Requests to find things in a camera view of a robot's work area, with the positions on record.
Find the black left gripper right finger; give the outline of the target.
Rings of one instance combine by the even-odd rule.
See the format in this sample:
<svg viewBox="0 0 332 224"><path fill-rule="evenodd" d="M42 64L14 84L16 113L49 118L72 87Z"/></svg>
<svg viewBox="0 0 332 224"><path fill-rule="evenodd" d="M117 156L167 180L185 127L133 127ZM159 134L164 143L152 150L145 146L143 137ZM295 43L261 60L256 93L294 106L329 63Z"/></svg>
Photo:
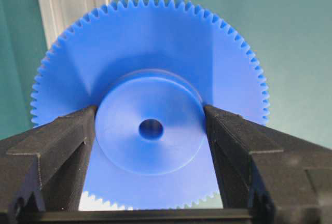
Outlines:
<svg viewBox="0 0 332 224"><path fill-rule="evenodd" d="M216 108L205 129L225 208L265 223L331 223L331 150Z"/></svg>

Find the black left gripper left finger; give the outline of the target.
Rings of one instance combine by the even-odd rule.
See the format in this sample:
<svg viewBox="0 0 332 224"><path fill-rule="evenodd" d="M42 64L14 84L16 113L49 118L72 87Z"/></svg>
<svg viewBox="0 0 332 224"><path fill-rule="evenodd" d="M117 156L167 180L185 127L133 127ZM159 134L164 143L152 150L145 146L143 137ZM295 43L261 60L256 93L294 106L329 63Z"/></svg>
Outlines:
<svg viewBox="0 0 332 224"><path fill-rule="evenodd" d="M76 211L95 138L92 105L1 140L1 223L24 208Z"/></svg>

